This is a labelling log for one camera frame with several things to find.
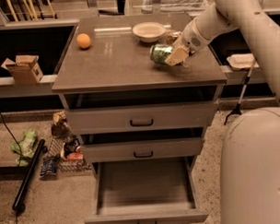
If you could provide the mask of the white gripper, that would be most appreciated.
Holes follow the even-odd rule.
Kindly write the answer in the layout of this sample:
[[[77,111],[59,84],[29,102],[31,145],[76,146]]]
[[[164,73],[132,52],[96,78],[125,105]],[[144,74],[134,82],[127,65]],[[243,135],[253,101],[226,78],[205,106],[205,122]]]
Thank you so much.
[[[182,35],[173,42],[174,50],[165,60],[167,65],[173,66],[180,64],[189,57],[189,51],[198,52],[211,42],[199,30],[197,20],[193,19],[187,24]]]

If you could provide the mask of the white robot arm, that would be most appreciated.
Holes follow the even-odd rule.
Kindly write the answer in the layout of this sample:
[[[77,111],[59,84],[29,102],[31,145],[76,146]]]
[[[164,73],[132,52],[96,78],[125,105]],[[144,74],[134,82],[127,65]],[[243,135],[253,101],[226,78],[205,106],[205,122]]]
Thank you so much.
[[[264,0],[215,0],[186,26],[167,62],[177,64],[234,29],[252,54],[238,83],[268,88],[274,105],[243,113],[225,133],[220,224],[280,224],[280,25]]]

